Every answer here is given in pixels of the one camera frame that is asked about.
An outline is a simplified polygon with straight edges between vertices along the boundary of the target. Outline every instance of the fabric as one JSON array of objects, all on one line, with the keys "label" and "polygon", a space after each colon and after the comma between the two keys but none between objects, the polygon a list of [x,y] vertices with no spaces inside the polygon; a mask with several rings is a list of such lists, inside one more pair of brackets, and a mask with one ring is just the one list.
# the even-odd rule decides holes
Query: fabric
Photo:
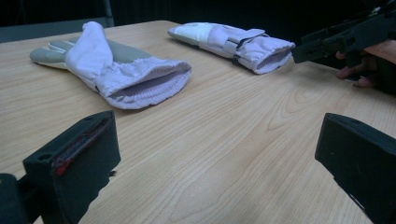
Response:
[{"label": "fabric", "polygon": [[295,44],[270,37],[264,30],[192,22],[173,27],[168,34],[221,57],[233,58],[256,74],[266,74],[285,64]]},{"label": "fabric", "polygon": [[31,59],[68,69],[118,108],[157,105],[181,91],[191,74],[187,62],[158,59],[106,40],[103,27],[96,22],[85,23],[81,37],[72,41],[77,42],[52,41],[49,49],[32,51]]}]

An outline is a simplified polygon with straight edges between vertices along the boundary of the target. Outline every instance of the glove cuff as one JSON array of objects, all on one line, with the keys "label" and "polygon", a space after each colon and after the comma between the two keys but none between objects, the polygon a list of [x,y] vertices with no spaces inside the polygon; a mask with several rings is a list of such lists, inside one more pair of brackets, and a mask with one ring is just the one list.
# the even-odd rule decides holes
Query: glove cuff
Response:
[{"label": "glove cuff", "polygon": [[289,41],[257,36],[237,50],[235,59],[256,74],[266,74],[285,64],[294,47],[294,43]]},{"label": "glove cuff", "polygon": [[113,63],[102,70],[94,84],[111,105],[139,109],[157,105],[178,93],[190,73],[191,66],[186,62],[149,57],[132,63]]}]

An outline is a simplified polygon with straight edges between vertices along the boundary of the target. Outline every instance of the human hand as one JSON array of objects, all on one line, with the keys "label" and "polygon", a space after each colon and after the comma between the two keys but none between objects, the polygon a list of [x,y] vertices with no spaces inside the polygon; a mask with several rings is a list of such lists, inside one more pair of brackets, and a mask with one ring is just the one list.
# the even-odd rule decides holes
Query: human hand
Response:
[{"label": "human hand", "polygon": [[[359,78],[359,80],[355,83],[355,86],[373,87],[376,85],[376,61],[374,56],[383,58],[387,61],[390,61],[391,63],[396,64],[396,41],[386,40],[364,49],[361,54],[363,55],[361,64],[351,68],[344,67],[338,72],[337,77],[346,79],[364,72],[371,72],[369,76]],[[335,57],[342,60],[345,59],[345,54],[337,52]]]}]

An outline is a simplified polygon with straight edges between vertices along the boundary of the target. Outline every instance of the table surface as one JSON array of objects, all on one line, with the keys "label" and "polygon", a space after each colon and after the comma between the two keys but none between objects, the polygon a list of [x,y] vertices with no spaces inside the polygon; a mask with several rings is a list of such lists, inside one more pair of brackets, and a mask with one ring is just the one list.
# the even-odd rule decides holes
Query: table surface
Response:
[{"label": "table surface", "polygon": [[370,223],[314,154],[328,112],[395,137],[395,97],[292,59],[256,76],[172,39],[176,25],[106,29],[192,66],[180,93],[140,110],[111,107],[73,74],[30,61],[33,49],[78,34],[0,44],[0,173],[21,178],[24,158],[80,119],[114,110],[118,174],[80,223]]}]

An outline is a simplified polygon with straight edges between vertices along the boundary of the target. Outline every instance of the dark background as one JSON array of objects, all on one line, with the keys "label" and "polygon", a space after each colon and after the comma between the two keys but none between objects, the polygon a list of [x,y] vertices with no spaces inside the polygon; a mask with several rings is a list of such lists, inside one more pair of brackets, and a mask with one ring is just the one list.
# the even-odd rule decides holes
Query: dark background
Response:
[{"label": "dark background", "polygon": [[[0,0],[0,27],[105,17],[105,1]],[[109,0],[109,4],[115,26],[156,20],[209,21],[263,29],[299,45],[301,36],[366,10],[365,1],[378,0]]]}]

